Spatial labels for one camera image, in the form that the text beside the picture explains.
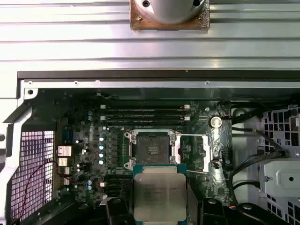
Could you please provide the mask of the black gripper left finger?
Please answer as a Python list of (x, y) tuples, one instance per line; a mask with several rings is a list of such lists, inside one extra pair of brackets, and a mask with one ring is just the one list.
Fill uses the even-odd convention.
[(119, 197), (97, 207), (88, 203), (57, 203), (25, 219), (27, 225), (133, 225), (134, 217)]

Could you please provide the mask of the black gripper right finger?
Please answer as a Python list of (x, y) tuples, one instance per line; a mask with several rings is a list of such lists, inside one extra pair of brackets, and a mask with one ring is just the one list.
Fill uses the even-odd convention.
[(224, 206), (215, 198), (196, 195), (187, 185), (188, 225), (287, 225), (288, 222), (252, 203), (234, 208)]

